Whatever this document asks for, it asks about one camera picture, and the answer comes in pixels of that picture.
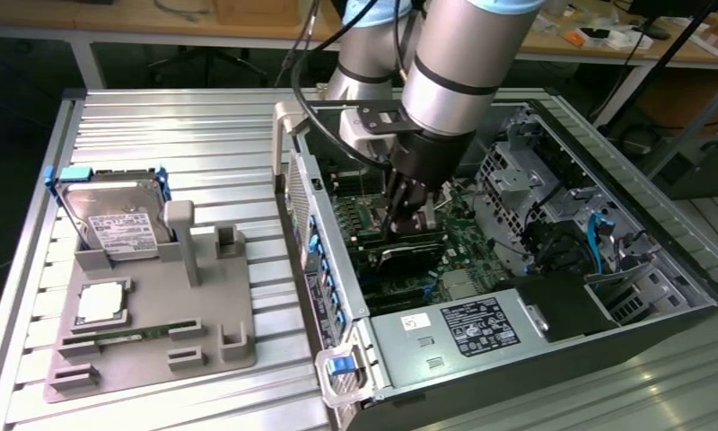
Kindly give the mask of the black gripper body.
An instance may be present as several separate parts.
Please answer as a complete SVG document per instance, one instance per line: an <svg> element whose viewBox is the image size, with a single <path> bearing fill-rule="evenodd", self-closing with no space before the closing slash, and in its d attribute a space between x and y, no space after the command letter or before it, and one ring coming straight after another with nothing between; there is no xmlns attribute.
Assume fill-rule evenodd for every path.
<svg viewBox="0 0 718 431"><path fill-rule="evenodd" d="M387 190L396 191L411 182L427 191L438 189L452 176L474 136L474 131L458 136L426 130L399 134L388 154Z"/></svg>

